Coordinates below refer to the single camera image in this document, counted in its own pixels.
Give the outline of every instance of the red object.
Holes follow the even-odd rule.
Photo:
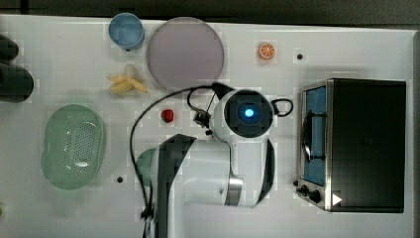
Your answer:
[[[173,111],[170,109],[165,109],[160,113],[160,117],[164,122],[169,123],[173,121]]]

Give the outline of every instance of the toy banana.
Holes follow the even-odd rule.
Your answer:
[[[135,68],[131,64],[127,64],[124,74],[108,76],[108,79],[114,84],[110,87],[114,93],[124,93],[136,88],[141,92],[148,92],[148,89],[143,84],[140,78],[135,79]]]

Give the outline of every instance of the oven door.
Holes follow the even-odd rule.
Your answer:
[[[326,86],[303,92],[303,125],[301,135],[302,178],[325,185],[325,149],[327,119]]]

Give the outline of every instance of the blue cup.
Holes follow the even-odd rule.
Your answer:
[[[115,16],[108,30],[111,40],[126,51],[138,48],[145,39],[142,22],[131,13],[121,13]]]

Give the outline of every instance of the toaster oven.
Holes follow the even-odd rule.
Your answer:
[[[298,195],[326,211],[404,208],[404,81],[332,78],[301,89]]]

